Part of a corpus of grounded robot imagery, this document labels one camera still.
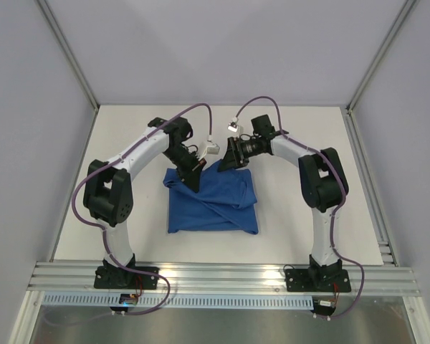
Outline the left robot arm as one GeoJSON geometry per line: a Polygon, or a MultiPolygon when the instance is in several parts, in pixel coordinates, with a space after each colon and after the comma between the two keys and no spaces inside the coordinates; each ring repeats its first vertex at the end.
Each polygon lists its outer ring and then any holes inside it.
{"type": "Polygon", "coordinates": [[[133,210],[132,182],[156,156],[163,154],[175,165],[184,186],[199,192],[206,160],[184,145],[192,135],[193,129],[185,118],[172,122],[154,118],[144,134],[117,157],[94,160],[89,165],[83,205],[96,224],[105,227],[102,237],[108,245],[102,265],[95,272],[96,289],[130,289],[139,280],[144,281],[146,289],[155,288],[158,269],[146,267],[139,273],[130,247],[127,219],[133,210]]]}

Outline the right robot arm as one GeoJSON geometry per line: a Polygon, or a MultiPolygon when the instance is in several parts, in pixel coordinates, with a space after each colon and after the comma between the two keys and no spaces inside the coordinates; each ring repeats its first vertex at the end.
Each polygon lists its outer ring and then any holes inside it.
{"type": "Polygon", "coordinates": [[[312,211],[313,245],[309,267],[303,280],[314,290],[326,290],[345,270],[335,251],[335,228],[338,211],[345,203],[348,182],[334,148],[316,150],[289,136],[283,129],[276,130],[268,115],[252,119],[253,134],[243,139],[240,135],[227,139],[227,149],[219,164],[219,171],[239,169],[249,159],[263,153],[282,158],[299,170],[301,194],[312,211]]]}

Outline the blue surgical drape cloth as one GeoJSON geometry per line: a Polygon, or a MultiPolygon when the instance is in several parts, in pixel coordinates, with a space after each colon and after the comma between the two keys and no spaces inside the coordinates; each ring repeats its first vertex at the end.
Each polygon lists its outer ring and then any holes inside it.
{"type": "Polygon", "coordinates": [[[176,169],[163,179],[168,189],[168,233],[179,231],[243,231],[259,233],[252,173],[249,169],[218,171],[220,161],[202,171],[200,190],[183,184],[176,169]]]}

